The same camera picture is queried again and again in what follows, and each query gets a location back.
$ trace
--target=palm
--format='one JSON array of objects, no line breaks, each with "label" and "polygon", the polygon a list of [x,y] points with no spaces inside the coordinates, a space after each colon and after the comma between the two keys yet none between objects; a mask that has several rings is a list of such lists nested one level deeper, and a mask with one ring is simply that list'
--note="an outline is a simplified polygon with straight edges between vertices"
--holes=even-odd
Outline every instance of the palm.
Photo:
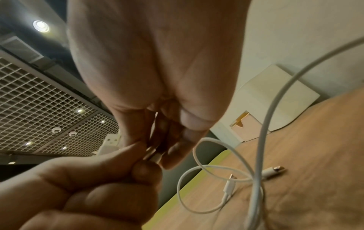
[{"label": "palm", "polygon": [[125,145],[148,141],[160,112],[151,143],[163,139],[169,155],[162,164],[174,166],[229,105],[248,3],[82,2],[69,4],[71,51],[82,77],[115,115]]}]

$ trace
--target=wooden table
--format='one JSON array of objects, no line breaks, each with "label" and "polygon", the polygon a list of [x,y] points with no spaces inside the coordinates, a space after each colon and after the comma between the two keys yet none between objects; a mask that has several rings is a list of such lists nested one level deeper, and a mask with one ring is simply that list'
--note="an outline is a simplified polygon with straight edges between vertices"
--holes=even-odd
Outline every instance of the wooden table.
[{"label": "wooden table", "polygon": [[[256,146],[257,139],[237,147],[251,165]],[[232,154],[221,165],[243,169]],[[264,166],[277,165],[288,171],[264,183],[267,229],[364,229],[364,88],[314,105],[269,134]],[[184,201],[196,210],[211,208],[224,185],[204,177]],[[149,229],[241,230],[250,193],[249,185],[239,184],[225,207],[206,215],[176,204]]]}]

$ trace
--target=white wall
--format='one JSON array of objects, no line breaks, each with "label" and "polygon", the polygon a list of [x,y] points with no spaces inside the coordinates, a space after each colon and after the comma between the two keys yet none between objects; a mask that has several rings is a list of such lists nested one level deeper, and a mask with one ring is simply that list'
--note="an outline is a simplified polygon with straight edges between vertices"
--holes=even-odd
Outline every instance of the white wall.
[{"label": "white wall", "polygon": [[[237,89],[271,64],[297,72],[337,46],[364,36],[364,0],[253,0]],[[364,86],[364,45],[301,80],[324,97]]]}]

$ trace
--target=metal grille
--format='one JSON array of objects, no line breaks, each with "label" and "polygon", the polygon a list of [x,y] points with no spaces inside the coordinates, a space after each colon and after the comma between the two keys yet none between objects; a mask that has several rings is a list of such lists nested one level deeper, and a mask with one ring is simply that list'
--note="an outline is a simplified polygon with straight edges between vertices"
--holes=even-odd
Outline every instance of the metal grille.
[{"label": "metal grille", "polygon": [[32,152],[57,135],[52,128],[66,130],[93,112],[0,57],[0,150]]},{"label": "metal grille", "polygon": [[118,124],[103,114],[96,114],[88,121],[77,127],[77,135],[64,135],[58,141],[47,146],[42,152],[73,156],[92,156],[102,145],[109,133],[118,133]]}]

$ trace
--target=ceiling light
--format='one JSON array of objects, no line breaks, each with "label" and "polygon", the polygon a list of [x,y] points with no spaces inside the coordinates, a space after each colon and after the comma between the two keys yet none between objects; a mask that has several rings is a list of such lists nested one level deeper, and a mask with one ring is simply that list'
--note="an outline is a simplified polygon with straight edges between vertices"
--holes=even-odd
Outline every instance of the ceiling light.
[{"label": "ceiling light", "polygon": [[46,33],[49,31],[49,26],[45,22],[42,22],[39,20],[34,21],[33,26],[37,31],[42,32],[42,33]]}]

